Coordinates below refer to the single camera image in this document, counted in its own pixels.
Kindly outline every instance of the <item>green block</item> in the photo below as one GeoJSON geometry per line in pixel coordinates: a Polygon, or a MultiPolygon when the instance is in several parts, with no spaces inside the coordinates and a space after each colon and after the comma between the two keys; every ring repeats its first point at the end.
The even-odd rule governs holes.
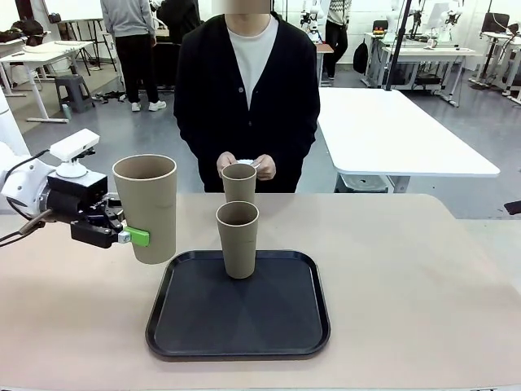
{"type": "Polygon", "coordinates": [[[130,242],[132,242],[132,244],[139,247],[148,247],[150,245],[150,233],[130,226],[127,226],[124,231],[130,233],[130,242]]]}

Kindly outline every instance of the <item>white t-shirt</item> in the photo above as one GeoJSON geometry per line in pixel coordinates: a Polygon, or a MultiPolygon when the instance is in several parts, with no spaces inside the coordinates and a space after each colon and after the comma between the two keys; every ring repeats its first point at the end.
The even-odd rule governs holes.
{"type": "Polygon", "coordinates": [[[278,21],[273,16],[271,16],[268,27],[255,37],[243,37],[228,29],[235,58],[243,78],[248,108],[252,103],[253,90],[261,78],[271,50],[274,48],[277,31],[278,21]]]}

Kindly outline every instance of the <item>tray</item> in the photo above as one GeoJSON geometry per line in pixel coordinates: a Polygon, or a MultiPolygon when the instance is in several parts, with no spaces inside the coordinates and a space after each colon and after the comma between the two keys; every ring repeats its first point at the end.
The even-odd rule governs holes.
{"type": "Polygon", "coordinates": [[[164,358],[298,358],[331,333],[313,260],[294,251],[257,251],[256,270],[235,280],[221,251],[193,251],[168,265],[147,326],[164,358]]]}

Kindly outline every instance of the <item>tray rim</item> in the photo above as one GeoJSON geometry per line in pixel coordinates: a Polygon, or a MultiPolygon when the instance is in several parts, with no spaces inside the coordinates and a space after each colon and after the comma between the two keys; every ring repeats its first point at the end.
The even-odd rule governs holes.
{"type": "Polygon", "coordinates": [[[282,359],[289,359],[289,358],[304,358],[311,356],[313,354],[316,354],[320,350],[322,350],[327,342],[330,339],[331,336],[331,323],[329,320],[329,314],[326,307],[326,298],[324,297],[324,291],[322,289],[322,281],[320,279],[320,273],[317,267],[317,264],[314,262],[314,260],[309,257],[308,255],[301,253],[299,251],[295,250],[256,250],[256,259],[258,258],[266,258],[270,253],[277,253],[278,257],[286,258],[286,259],[295,259],[299,258],[302,261],[305,261],[309,269],[311,270],[312,280],[313,280],[313,286],[315,290],[315,297],[317,300],[317,307],[318,307],[318,315],[320,319],[320,324],[322,326],[322,337],[320,338],[319,342],[313,346],[312,348],[308,349],[301,349],[301,353],[293,353],[293,352],[286,352],[286,353],[246,353],[246,354],[198,354],[198,353],[184,353],[184,354],[171,354],[169,352],[165,352],[163,349],[161,349],[155,342],[155,331],[157,328],[157,324],[159,322],[161,313],[163,311],[164,306],[164,300],[166,298],[166,292],[170,288],[170,284],[172,283],[172,276],[173,276],[173,270],[174,268],[185,261],[189,261],[191,259],[194,259],[197,254],[212,254],[213,257],[219,258],[222,257],[222,251],[221,250],[190,250],[186,251],[184,253],[181,253],[177,255],[172,261],[169,262],[167,267],[164,270],[164,275],[161,280],[157,295],[154,300],[154,305],[152,306],[151,314],[147,322],[147,328],[145,330],[145,339],[147,341],[148,347],[151,349],[151,351],[161,358],[166,359],[176,359],[176,358],[186,358],[186,359],[193,359],[193,358],[244,358],[244,359],[252,359],[252,358],[282,358],[282,359]]]}

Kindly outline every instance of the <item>black tray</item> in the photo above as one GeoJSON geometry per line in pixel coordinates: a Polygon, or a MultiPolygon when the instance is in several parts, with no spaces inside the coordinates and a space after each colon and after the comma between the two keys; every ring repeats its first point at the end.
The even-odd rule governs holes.
{"type": "Polygon", "coordinates": [[[293,251],[257,251],[248,279],[231,279],[221,251],[194,251],[166,269],[147,326],[164,358],[298,358],[330,335],[313,260],[293,251]]]}

